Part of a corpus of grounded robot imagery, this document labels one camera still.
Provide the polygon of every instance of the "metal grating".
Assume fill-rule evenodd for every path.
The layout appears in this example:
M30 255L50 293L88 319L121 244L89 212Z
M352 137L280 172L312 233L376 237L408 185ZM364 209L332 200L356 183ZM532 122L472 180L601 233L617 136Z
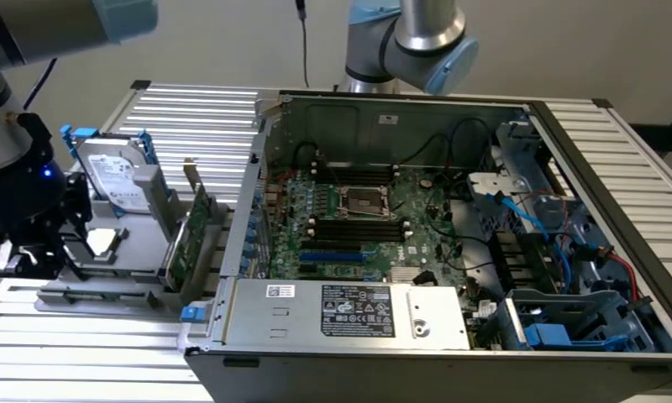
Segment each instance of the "metal grating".
M593 104L547 102L595 173L672 274L672 171L621 126L617 114ZM564 179L551 165L559 182Z
M251 122L257 95L259 90L243 88L153 84L146 91L129 93L102 130L134 133L146 128L169 186L184 197L190 194L181 161L196 157L206 189L221 202L233 204L256 134ZM633 157L624 159L629 164L613 164L591 148L591 154L604 161L596 169L601 175L659 178L629 152L621 133L608 127L607 115L588 101L548 104L564 122L577 123L579 129L568 130L577 142L620 144L620 157ZM623 190L615 194L624 207L672 207L672 193ZM672 222L636 225L648 240L671 245ZM672 273L672 261L666 266ZM212 275L206 290L214 290L216 280ZM36 311L36 289L44 283L0 280L0 401L212 401L176 351L174 321ZM672 396L641 395L629 401L672 402Z

